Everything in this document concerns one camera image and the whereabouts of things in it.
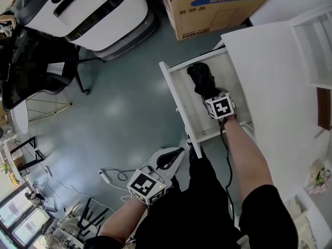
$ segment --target forearm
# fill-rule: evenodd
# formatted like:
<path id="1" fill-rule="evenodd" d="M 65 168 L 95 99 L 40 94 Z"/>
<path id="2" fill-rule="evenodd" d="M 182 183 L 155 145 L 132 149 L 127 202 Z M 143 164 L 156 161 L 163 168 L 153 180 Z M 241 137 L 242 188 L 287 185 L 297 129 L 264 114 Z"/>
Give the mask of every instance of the forearm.
<path id="1" fill-rule="evenodd" d="M 147 205 L 133 197 L 107 219 L 99 235 L 112 237 L 125 244 L 140 222 L 146 208 Z"/>
<path id="2" fill-rule="evenodd" d="M 225 129 L 244 201 L 257 187 L 273 185 L 272 177 L 263 154 L 234 117 L 229 118 Z"/>

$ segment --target cardboard box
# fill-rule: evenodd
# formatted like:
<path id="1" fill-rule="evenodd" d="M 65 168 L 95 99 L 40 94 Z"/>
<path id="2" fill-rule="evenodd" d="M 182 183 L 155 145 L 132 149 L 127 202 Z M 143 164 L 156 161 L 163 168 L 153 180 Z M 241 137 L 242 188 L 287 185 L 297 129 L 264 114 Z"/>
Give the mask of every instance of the cardboard box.
<path id="1" fill-rule="evenodd" d="M 266 0 L 164 0 L 177 40 L 241 25 Z"/>

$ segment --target white shelf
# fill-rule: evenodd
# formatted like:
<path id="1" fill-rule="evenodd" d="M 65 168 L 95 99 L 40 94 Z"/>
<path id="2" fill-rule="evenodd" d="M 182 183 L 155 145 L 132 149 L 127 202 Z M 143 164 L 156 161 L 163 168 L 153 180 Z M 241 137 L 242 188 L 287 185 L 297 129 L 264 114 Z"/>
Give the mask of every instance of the white shelf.
<path id="1" fill-rule="evenodd" d="M 332 89 L 332 6 L 290 20 L 302 53 L 307 83 Z"/>
<path id="2" fill-rule="evenodd" d="M 198 62 L 206 63 L 209 66 L 217 88 L 229 91 L 231 99 L 237 106 L 238 121 L 245 124 L 251 121 L 251 116 L 239 78 L 226 48 L 209 52 L 174 67 L 168 67 L 161 62 L 160 67 L 196 153 L 201 158 L 199 143 L 220 135 L 220 130 L 218 121 L 208 115 L 201 96 L 195 93 L 195 84 L 187 74 L 188 67 Z"/>

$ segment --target white robot vacuum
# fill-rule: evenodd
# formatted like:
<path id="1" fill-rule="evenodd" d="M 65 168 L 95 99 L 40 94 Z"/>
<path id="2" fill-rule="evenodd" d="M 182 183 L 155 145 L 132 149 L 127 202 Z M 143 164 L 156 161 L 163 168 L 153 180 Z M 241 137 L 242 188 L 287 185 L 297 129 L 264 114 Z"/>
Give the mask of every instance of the white robot vacuum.
<path id="1" fill-rule="evenodd" d="M 92 50 L 103 60 L 128 51 L 156 28 L 146 0 L 17 0 L 20 25 Z"/>

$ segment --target black and white marker cube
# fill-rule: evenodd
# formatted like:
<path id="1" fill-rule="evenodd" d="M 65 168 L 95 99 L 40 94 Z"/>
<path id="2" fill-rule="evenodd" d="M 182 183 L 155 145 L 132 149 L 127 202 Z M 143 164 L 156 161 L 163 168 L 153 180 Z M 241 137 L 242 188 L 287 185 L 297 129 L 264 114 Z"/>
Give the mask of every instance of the black and white marker cube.
<path id="1" fill-rule="evenodd" d="M 205 104 L 209 115 L 214 119 L 220 119 L 234 114 L 233 103 L 228 93 L 205 100 Z"/>
<path id="2" fill-rule="evenodd" d="M 137 169 L 131 177 L 127 188 L 137 199 L 147 205 L 151 205 L 165 195 L 167 186 Z"/>

